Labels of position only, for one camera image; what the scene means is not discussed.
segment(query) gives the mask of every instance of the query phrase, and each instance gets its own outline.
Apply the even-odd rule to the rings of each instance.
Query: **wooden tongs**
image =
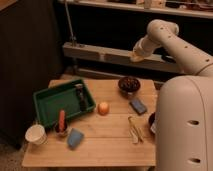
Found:
[[[137,127],[132,121],[132,116],[128,117],[130,125],[130,133],[132,135],[133,144],[137,144],[139,141],[143,142],[143,135],[141,128]]]

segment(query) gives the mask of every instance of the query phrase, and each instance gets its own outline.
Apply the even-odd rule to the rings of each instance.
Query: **black panel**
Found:
[[[35,119],[32,94],[62,73],[52,1],[20,0],[0,12],[0,136],[20,147]]]

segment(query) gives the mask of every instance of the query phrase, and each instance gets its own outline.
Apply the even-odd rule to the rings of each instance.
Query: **green plastic tray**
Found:
[[[81,111],[75,84],[83,84],[83,92],[87,108]],[[95,102],[82,79],[74,80],[59,86],[35,92],[33,94],[38,123],[45,128],[51,127],[58,121],[60,110],[66,111],[66,119],[72,119],[85,113],[92,112]]]

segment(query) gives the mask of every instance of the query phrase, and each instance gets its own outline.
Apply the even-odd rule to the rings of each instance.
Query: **white robot body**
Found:
[[[141,61],[162,46],[186,74],[195,75],[173,78],[160,90],[156,170],[213,171],[213,57],[177,37],[178,31],[174,23],[151,21],[131,58]]]
[[[212,78],[182,76],[160,90],[156,109],[156,170],[213,170]]]

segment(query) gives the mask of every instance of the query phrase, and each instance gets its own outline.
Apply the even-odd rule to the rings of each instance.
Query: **blue sponge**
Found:
[[[71,147],[71,149],[74,149],[78,146],[78,144],[81,142],[83,139],[84,134],[78,131],[77,129],[72,128],[69,136],[67,143]]]

